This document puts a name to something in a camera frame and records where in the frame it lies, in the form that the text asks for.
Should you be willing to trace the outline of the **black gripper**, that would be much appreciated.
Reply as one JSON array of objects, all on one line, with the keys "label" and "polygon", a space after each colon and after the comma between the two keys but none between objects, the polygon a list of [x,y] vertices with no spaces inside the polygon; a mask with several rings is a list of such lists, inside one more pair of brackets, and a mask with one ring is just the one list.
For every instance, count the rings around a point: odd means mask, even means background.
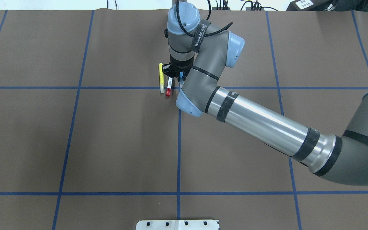
[{"label": "black gripper", "polygon": [[170,78],[179,78],[184,83],[192,65],[193,61],[170,61],[162,64],[162,73]]}]

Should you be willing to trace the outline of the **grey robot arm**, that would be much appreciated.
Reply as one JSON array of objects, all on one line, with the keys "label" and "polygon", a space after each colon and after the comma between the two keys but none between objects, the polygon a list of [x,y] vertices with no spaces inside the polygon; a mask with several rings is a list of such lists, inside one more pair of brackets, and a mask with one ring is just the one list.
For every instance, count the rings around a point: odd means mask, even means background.
[{"label": "grey robot arm", "polygon": [[168,10],[165,37],[170,62],[162,72],[178,79],[176,106],[200,117],[208,114],[260,140],[324,180],[368,186],[368,91],[342,135],[323,134],[250,98],[219,85],[223,70],[234,67],[244,38],[179,0]]}]

